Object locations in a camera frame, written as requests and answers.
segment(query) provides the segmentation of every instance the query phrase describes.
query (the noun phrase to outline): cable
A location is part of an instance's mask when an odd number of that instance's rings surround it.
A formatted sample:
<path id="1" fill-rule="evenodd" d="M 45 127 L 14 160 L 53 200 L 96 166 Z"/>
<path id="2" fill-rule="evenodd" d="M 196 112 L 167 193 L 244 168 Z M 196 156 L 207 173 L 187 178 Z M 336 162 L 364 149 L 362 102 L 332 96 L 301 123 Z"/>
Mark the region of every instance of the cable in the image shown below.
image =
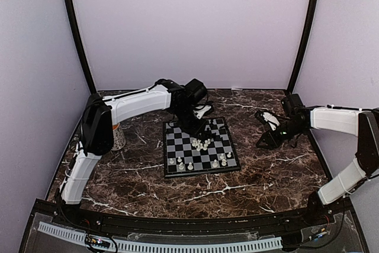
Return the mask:
<path id="1" fill-rule="evenodd" d="M 62 209 L 62 192 L 63 192 L 63 190 L 65 189 L 65 186 L 66 186 L 66 183 L 63 184 L 62 189 L 59 191 L 59 198 L 56 200 L 56 203 L 57 203 L 57 205 L 58 205 L 59 212 L 61 212 L 63 218 L 64 218 L 68 223 L 70 223 L 72 226 L 74 226 L 75 228 L 78 228 L 78 229 L 82 229 L 82 230 L 84 230 L 85 233 L 86 233 L 87 235 L 89 235 L 88 232 L 93 232 L 93 233 L 97 233 L 97 234 L 99 234 L 100 236 L 104 236 L 104 233 L 102 233 L 102 232 L 100 232 L 100 231 L 97 231 L 97 230 L 95 230 L 95 229 L 91 229 L 91 228 L 85 228 L 84 226 L 76 225 L 75 223 L 73 223 L 71 220 L 69 220 L 69 219 L 67 218 L 67 216 L 65 215 L 65 213 L 64 213 L 64 211 L 63 211 L 63 209 Z M 114 244 L 115 253 L 118 253 L 118 245 L 117 245 L 116 241 L 115 241 L 112 237 L 110 237 L 108 234 L 105 234 L 105 238 L 108 238 L 109 240 L 112 241 L 112 243 Z"/>
<path id="2" fill-rule="evenodd" d="M 321 245 L 321 246 L 302 246 L 303 244 L 305 243 L 308 243 L 310 241 L 312 241 L 313 239 L 307 239 L 305 241 L 303 241 L 302 243 L 299 243 L 299 244 L 295 244 L 295 245 L 290 245 L 290 244 L 283 244 L 283 247 L 287 247 L 287 248 L 293 248 L 293 247 L 299 247 L 299 248 L 303 248 L 303 249 L 319 249 L 319 248 L 323 248 L 325 246 L 328 246 L 329 244 L 331 244 L 334 240 L 336 240 L 336 238 L 339 236 L 339 234 L 341 233 L 342 231 L 342 228 L 343 228 L 343 222 L 345 220 L 345 200 L 343 200 L 343 213 L 342 213 L 342 219 L 341 219 L 341 224 L 339 226 L 339 229 L 337 231 L 337 233 L 333 236 L 333 238 L 331 238 L 327 243 Z"/>

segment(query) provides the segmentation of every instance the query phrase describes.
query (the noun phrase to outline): small container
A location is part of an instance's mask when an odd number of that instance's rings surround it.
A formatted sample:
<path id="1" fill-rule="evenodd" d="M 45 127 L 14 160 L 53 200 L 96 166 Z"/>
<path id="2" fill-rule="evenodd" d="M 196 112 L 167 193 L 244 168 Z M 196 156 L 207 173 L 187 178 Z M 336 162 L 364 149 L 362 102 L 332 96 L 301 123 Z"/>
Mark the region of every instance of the small container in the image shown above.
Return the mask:
<path id="1" fill-rule="evenodd" d="M 120 123 L 113 126 L 113 139 L 114 139 L 113 148 L 112 148 L 113 151 L 120 150 L 126 144 L 126 138 L 120 126 Z"/>

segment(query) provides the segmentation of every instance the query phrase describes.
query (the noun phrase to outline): black and white chessboard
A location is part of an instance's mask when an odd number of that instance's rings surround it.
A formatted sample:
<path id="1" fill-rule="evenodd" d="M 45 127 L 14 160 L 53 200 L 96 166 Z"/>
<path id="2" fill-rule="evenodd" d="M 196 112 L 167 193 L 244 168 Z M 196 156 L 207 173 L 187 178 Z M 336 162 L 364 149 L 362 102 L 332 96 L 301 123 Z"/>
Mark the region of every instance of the black and white chessboard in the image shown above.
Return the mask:
<path id="1" fill-rule="evenodd" d="M 214 138 L 207 150 L 197 151 L 192 146 L 194 140 L 189 134 L 182 132 L 176 126 L 177 122 L 163 124 L 163 157 L 165 166 L 165 177 L 183 177 L 205 173 L 218 173 L 240 170 L 241 166 L 237 157 L 235 147 L 232 142 L 228 126 L 224 118 L 208 119 L 206 130 L 211 130 Z M 223 166 L 221 154 L 227 161 Z M 180 169 L 178 158 L 182 159 L 184 168 Z M 189 170 L 188 165 L 192 162 L 193 169 Z"/>

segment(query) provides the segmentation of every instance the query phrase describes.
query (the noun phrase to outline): white robotic arm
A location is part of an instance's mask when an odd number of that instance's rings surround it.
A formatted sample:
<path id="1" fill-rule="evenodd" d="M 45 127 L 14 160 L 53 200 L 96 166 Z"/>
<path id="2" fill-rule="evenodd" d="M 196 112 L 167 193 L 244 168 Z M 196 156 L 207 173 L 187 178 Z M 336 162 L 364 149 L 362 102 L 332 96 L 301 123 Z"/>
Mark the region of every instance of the white robotic arm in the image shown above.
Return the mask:
<path id="1" fill-rule="evenodd" d="M 345 194 L 351 194 L 379 167 L 379 109 L 354 109 L 335 106 L 305 107 L 297 94 L 286 96 L 282 106 L 288 120 L 279 122 L 269 111 L 258 111 L 255 117 L 270 130 L 257 142 L 257 147 L 275 149 L 309 129 L 334 130 L 358 137 L 358 151 L 353 161 L 334 179 L 314 192 L 308 209 L 315 211 Z"/>
<path id="2" fill-rule="evenodd" d="M 203 83 L 193 79 L 186 86 L 161 79 L 152 87 L 116 96 L 90 96 L 81 121 L 81 139 L 66 171 L 58 197 L 66 204 L 79 204 L 96 163 L 113 146 L 112 126 L 154 110 L 175 114 L 184 132 L 200 139 L 210 138 L 202 117 L 212 112 L 211 105 L 199 105 L 207 95 Z"/>

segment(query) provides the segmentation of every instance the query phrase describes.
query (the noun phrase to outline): black cable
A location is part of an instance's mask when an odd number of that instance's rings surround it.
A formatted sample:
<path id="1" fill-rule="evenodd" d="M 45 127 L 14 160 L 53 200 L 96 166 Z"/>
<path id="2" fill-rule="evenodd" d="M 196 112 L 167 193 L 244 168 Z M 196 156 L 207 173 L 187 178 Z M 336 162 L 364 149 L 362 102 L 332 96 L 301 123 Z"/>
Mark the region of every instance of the black cable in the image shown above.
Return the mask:
<path id="1" fill-rule="evenodd" d="M 74 228 L 78 228 L 78 229 L 84 230 L 87 235 L 88 235 L 88 232 L 93 232 L 93 233 L 96 233 L 96 234 L 98 234 L 100 236 L 104 236 L 104 233 L 102 233 L 100 231 L 97 231 L 97 230 L 91 229 L 91 228 L 85 228 L 85 227 L 80 226 L 80 225 L 76 225 L 75 223 L 73 223 L 71 220 L 69 220 L 67 218 L 67 216 L 65 215 L 65 213 L 64 213 L 64 211 L 62 209 L 62 192 L 65 189 L 65 186 L 66 186 L 66 183 L 63 184 L 62 189 L 59 191 L 59 198 L 56 200 L 59 212 L 62 214 L 62 216 L 65 219 L 65 221 L 67 221 L 72 226 L 74 226 Z M 117 245 L 116 241 L 112 237 L 110 237 L 108 234 L 105 234 L 105 238 L 108 238 L 109 240 L 112 241 L 112 243 L 114 244 L 115 253 L 118 253 L 118 245 Z"/>
<path id="2" fill-rule="evenodd" d="M 299 244 L 294 244 L 294 245 L 291 245 L 291 244 L 283 244 L 283 248 L 294 248 L 294 247 L 299 247 L 299 248 L 303 248 L 303 249 L 319 249 L 319 248 L 323 248 L 325 246 L 328 246 L 329 244 L 331 244 L 334 240 L 336 240 L 336 238 L 339 236 L 339 234 L 341 233 L 342 231 L 342 228 L 343 228 L 343 223 L 345 221 L 345 200 L 343 199 L 343 213 L 342 213 L 342 219 L 341 219 L 341 224 L 339 226 L 339 229 L 337 231 L 337 233 L 333 236 L 333 238 L 331 238 L 328 242 L 326 242 L 325 244 L 323 245 L 320 245 L 320 246 L 302 246 L 303 244 L 305 243 L 308 243 L 314 239 L 307 239 L 305 241 L 303 241 L 302 243 L 299 243 Z"/>
<path id="3" fill-rule="evenodd" d="M 154 83 L 154 85 L 151 86 L 151 87 L 148 87 L 147 90 L 153 89 L 156 85 L 157 85 L 157 83 Z M 140 93 L 144 93 L 144 92 L 146 92 L 146 89 L 136 90 L 136 91 L 125 93 L 125 94 L 122 94 L 122 95 L 119 95 L 119 96 L 116 96 L 116 97 L 113 97 L 113 98 L 110 98 L 110 99 L 107 99 L 107 100 L 103 100 L 102 102 L 109 102 L 109 101 L 112 101 L 112 100 L 115 100 L 115 99 L 120 99 L 120 98 L 132 96 L 132 95 L 136 95 L 136 94 L 140 94 Z"/>

